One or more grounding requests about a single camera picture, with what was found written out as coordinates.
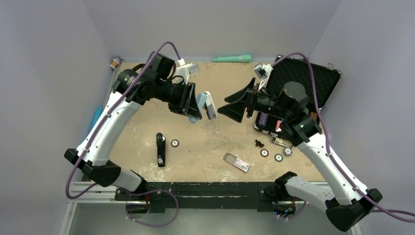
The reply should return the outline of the black stapler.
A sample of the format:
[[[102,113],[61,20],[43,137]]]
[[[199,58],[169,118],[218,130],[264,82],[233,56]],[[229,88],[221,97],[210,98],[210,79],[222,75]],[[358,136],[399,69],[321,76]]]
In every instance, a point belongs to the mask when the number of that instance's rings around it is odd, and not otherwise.
[[[162,133],[156,134],[156,146],[158,167],[165,167],[165,137]]]

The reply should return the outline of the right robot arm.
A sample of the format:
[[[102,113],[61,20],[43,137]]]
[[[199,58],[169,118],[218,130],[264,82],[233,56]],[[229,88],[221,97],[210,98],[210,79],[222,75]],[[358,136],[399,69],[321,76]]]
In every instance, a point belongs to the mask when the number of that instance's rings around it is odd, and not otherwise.
[[[226,104],[218,112],[237,122],[250,117],[253,111],[280,118],[283,135],[313,163],[328,188],[287,172],[276,180],[274,195],[307,201],[322,210],[338,230],[346,232],[370,213],[382,194],[362,183],[326,143],[320,125],[305,112],[308,101],[301,83],[287,82],[274,95],[261,91],[252,80],[244,89],[226,97]]]

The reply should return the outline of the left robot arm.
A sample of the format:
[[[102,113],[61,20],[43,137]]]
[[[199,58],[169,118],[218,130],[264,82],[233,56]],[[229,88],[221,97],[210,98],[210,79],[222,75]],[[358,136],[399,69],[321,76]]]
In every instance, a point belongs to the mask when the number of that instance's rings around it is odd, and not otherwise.
[[[196,85],[188,80],[198,70],[195,63],[152,52],[147,63],[121,71],[93,129],[78,147],[66,150],[65,159],[100,186],[124,188],[133,200],[142,199],[145,180],[110,161],[113,146],[133,115],[153,98],[166,102],[173,113],[200,120]]]

